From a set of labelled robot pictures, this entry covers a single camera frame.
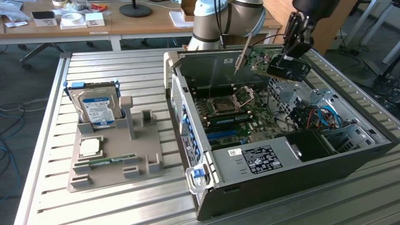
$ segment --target blue hard drive label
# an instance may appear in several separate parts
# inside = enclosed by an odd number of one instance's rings
[[[283,165],[277,159],[269,145],[255,149],[241,151],[253,174],[281,168]]]
[[[109,127],[109,124],[115,121],[112,109],[108,108],[109,103],[108,97],[87,98],[83,100],[91,123],[103,128]]]

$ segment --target white box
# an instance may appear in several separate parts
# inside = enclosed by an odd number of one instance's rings
[[[60,22],[60,28],[61,30],[67,30],[67,29],[77,29],[77,28],[87,28],[87,23],[83,22],[83,23],[77,23],[77,24],[65,24],[63,21]]]
[[[87,13],[85,21],[87,21],[88,27],[105,26],[104,19],[103,19],[103,13]]]
[[[49,19],[35,19],[36,26],[44,27],[44,26],[56,26],[57,21],[55,18]]]

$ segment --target tape roll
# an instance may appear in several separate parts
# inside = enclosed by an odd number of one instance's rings
[[[55,1],[55,0],[52,0],[52,4],[55,6],[64,6],[67,2],[68,2],[68,0],[64,0],[64,1]]]
[[[61,21],[65,25],[81,24],[84,22],[83,16],[79,13],[67,13],[61,16]]]

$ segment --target black lamp base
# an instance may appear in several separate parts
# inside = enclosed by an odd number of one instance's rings
[[[145,17],[152,13],[152,9],[144,5],[128,4],[120,7],[120,13],[128,17]]]

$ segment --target white cable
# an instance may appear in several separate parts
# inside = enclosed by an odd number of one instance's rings
[[[111,2],[132,2],[131,0],[113,0]],[[149,3],[149,2],[144,2],[144,1],[136,1],[136,3],[141,3],[141,4],[148,4],[148,5],[152,5],[152,6],[159,6],[161,8],[167,8],[167,9],[171,9],[171,10],[176,10],[176,9],[180,9],[180,8],[169,8],[167,6],[161,6],[161,5],[157,5],[155,3]]]
[[[157,4],[153,4],[153,3],[149,3],[149,2],[144,2],[144,1],[137,1],[137,3],[148,4],[148,5],[152,5],[152,6],[159,6],[161,8],[172,9],[172,10],[180,9],[180,8],[169,8],[167,6],[161,6],[161,5],[157,5]]]
[[[23,108],[27,107],[28,105],[31,105],[32,103],[41,102],[41,101],[48,101],[48,99],[49,99],[49,98],[39,98],[39,99],[35,99],[35,100],[32,100],[32,101],[29,101],[29,102],[21,103],[21,104],[19,105],[19,107],[11,108],[11,109],[3,109],[3,108],[0,107],[0,111],[11,112],[11,111],[20,110],[20,111],[25,111],[25,112],[37,112],[37,111],[40,111],[40,110],[44,110],[45,107],[44,107],[44,108],[40,108],[40,109],[32,109],[32,110],[24,110]]]

